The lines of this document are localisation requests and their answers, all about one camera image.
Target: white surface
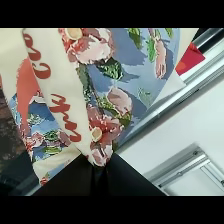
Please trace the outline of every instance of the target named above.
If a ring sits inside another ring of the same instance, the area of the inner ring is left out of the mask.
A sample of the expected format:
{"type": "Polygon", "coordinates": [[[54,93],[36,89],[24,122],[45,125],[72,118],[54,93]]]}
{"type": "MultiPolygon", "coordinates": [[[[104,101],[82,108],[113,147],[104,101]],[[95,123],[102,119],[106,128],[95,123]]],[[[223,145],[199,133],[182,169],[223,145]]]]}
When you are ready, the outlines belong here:
{"type": "Polygon", "coordinates": [[[118,154],[145,175],[176,153],[196,143],[224,170],[223,96],[222,80],[191,103],[183,103],[175,114],[172,111],[165,115],[157,124],[151,125],[124,145],[118,154]]]}
{"type": "Polygon", "coordinates": [[[200,169],[186,174],[165,191],[171,196],[224,196],[224,192],[200,169]]]}

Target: red object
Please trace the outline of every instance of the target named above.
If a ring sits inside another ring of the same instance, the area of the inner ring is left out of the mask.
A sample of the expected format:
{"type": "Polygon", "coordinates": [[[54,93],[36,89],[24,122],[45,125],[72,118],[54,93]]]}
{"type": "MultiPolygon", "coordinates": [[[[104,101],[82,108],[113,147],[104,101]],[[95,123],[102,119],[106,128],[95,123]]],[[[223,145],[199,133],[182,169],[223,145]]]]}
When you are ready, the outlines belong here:
{"type": "Polygon", "coordinates": [[[191,68],[199,64],[205,59],[203,54],[197,49],[197,47],[190,43],[185,54],[181,58],[180,62],[176,66],[176,72],[179,76],[189,71],[191,68]]]}

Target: white wall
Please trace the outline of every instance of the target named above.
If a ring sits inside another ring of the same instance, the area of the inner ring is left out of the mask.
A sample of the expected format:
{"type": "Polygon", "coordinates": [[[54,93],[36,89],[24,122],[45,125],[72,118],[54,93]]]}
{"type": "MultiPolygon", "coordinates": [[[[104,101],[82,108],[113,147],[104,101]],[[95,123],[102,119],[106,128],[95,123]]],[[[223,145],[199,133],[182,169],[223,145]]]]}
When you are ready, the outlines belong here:
{"type": "Polygon", "coordinates": [[[118,154],[144,175],[196,143],[224,170],[223,76],[146,128],[118,154]]]}

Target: black object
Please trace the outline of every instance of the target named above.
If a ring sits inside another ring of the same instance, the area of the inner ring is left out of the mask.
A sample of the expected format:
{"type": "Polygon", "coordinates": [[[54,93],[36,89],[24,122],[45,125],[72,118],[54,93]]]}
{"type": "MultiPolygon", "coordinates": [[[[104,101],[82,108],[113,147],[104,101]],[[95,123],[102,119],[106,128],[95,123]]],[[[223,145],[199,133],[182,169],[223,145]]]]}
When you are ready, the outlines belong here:
{"type": "Polygon", "coordinates": [[[165,196],[120,156],[113,154],[104,169],[80,155],[33,196],[165,196]]]}

